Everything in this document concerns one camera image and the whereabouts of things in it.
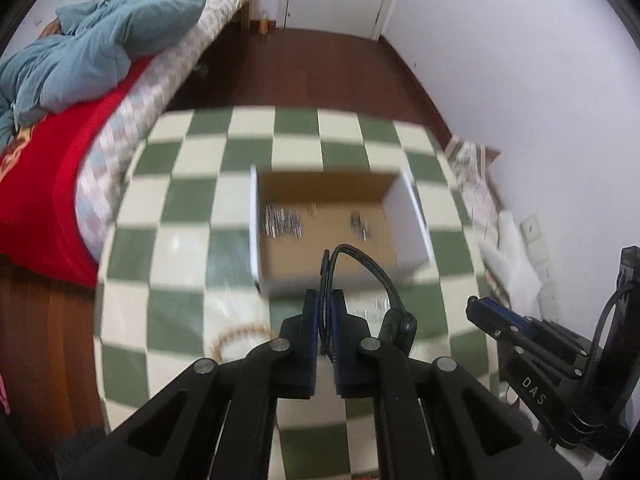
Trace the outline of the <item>black hair band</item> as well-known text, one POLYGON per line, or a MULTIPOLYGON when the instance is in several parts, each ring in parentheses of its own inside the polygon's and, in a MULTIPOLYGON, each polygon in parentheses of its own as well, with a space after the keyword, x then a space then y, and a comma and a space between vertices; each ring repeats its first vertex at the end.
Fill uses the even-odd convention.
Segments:
POLYGON ((390 310, 385 313, 378 338, 390 342, 405 356, 408 356, 414 338, 416 338, 416 329, 418 328, 416 317, 406 309, 400 293, 382 266, 351 244, 339 244, 333 252, 326 249, 323 253, 318 292, 320 353, 324 356, 331 355, 333 281, 337 260, 341 254, 358 262, 383 286, 390 302, 390 310))

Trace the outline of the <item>white power strip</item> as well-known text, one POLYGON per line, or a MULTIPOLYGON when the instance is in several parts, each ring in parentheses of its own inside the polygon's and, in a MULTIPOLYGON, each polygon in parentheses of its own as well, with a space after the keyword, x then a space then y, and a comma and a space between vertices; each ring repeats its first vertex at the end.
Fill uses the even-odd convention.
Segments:
POLYGON ((540 314, 546 320, 559 323, 562 321, 562 313, 554 269, 549 248, 536 214, 531 214, 524 219, 520 227, 529 261, 541 282, 541 289, 538 292, 540 314))

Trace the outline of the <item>white plastic bag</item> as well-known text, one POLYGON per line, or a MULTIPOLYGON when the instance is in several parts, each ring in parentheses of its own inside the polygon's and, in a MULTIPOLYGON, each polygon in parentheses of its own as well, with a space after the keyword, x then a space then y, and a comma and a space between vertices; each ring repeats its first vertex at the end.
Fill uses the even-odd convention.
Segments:
POLYGON ((511 309, 521 316, 537 312, 541 281, 530 263, 526 246, 511 211, 498 213, 498 245, 480 240, 480 253, 509 297, 511 309))

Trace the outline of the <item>green checkered tablecloth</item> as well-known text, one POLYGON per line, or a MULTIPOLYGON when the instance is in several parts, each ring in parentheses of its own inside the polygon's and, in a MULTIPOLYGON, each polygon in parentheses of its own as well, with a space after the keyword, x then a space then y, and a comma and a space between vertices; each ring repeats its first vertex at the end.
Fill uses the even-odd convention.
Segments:
POLYGON ((431 131, 418 122, 273 106, 163 115, 139 145, 103 249, 94 358, 114 429, 241 325, 278 327, 297 298, 262 298, 250 274, 250 170, 399 170, 408 174, 434 261, 400 286, 418 319, 412 356, 451 356, 490 390, 495 344, 464 313, 487 295, 480 250, 431 131))

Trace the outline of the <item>floral fabric cloth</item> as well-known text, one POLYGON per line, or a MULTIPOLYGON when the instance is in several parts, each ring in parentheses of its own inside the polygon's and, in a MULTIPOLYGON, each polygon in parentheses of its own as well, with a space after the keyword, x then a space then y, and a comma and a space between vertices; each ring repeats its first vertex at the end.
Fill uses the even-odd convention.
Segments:
POLYGON ((499 150, 453 136, 445 156, 458 181, 463 203, 476 235, 497 247, 500 200, 490 182, 488 168, 500 155, 499 150))

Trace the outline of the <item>pink slipper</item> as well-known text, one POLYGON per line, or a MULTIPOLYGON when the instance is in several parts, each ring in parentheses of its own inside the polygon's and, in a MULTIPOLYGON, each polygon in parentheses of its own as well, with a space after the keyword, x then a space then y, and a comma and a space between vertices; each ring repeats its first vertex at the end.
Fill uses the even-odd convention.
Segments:
POLYGON ((0 403, 3 413, 6 416, 9 416, 9 414, 11 414, 11 407, 9 404, 8 395, 6 394, 6 386, 4 385, 2 376, 0 376, 0 403))

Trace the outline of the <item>white cardboard box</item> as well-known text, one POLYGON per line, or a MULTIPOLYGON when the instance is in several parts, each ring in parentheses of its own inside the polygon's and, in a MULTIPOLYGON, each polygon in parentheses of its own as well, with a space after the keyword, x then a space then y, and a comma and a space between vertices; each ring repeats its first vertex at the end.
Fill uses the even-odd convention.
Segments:
POLYGON ((351 244, 394 283, 434 266, 416 188, 405 171, 250 170, 250 272, 269 298, 320 285, 324 251, 351 244))

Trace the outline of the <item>red bed blanket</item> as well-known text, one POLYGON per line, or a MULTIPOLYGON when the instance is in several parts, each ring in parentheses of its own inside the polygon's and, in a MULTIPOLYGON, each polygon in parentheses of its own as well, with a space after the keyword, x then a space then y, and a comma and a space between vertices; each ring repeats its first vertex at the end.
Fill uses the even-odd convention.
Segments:
POLYGON ((76 223, 79 166, 155 55, 133 62, 102 98, 47 114, 1 144, 1 252, 17 266, 82 287, 96 284, 99 261, 81 247, 76 223))

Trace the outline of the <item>teal blue duvet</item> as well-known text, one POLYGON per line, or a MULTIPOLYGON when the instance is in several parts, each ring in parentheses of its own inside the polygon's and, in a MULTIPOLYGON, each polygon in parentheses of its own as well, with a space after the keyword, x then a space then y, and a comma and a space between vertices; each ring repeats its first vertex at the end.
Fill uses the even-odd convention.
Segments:
POLYGON ((50 113, 102 98, 139 58, 178 44, 206 0, 102 0, 61 6, 60 30, 1 64, 1 144, 50 113))

